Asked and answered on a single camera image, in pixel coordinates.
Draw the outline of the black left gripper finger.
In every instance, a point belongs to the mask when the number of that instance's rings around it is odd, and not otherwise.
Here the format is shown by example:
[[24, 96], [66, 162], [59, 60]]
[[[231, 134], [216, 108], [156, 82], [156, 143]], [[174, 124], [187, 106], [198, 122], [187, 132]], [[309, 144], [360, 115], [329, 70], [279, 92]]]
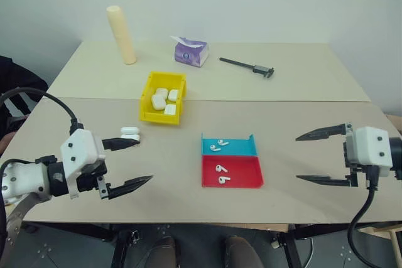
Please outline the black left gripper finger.
[[118, 151], [121, 149], [126, 149], [139, 144], [140, 141], [136, 139], [125, 139], [125, 138], [110, 138], [103, 139], [102, 144], [105, 150]]
[[142, 176], [142, 177], [137, 177], [131, 180], [127, 180], [124, 182], [123, 185], [115, 187], [115, 188], [110, 188], [110, 185], [107, 184], [107, 192], [108, 196], [107, 198], [109, 200], [129, 194], [140, 188], [141, 186], [145, 185], [149, 180], [153, 178], [153, 175], [149, 176]]

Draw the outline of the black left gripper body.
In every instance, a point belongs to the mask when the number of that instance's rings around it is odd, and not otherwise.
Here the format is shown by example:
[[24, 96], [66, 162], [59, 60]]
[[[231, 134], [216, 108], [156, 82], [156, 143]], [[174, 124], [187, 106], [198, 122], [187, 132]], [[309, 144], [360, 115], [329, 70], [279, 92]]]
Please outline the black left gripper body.
[[107, 173], [105, 163], [101, 163], [93, 171], [82, 173], [77, 178], [78, 191], [97, 190], [101, 199], [111, 199], [110, 184], [106, 183], [104, 175]]

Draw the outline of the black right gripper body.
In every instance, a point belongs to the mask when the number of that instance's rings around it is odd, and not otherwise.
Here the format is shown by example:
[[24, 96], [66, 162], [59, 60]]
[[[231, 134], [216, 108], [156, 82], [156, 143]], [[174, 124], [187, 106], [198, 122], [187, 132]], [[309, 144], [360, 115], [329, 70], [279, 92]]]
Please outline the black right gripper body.
[[350, 187], [358, 187], [357, 174], [361, 172], [357, 155], [357, 139], [352, 124], [345, 123], [345, 142], [343, 143], [345, 167], [349, 168], [349, 175], [345, 178], [350, 182]]

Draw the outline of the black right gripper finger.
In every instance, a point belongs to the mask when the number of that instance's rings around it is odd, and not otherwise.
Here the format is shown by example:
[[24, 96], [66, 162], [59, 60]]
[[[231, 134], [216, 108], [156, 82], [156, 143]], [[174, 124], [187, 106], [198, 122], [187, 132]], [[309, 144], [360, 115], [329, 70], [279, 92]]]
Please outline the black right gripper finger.
[[348, 124], [339, 124], [336, 126], [318, 128], [302, 134], [301, 136], [297, 137], [295, 141], [316, 141], [328, 139], [330, 136], [345, 135], [348, 127]]
[[297, 178], [323, 186], [350, 186], [349, 180], [336, 180], [330, 176], [296, 175]]

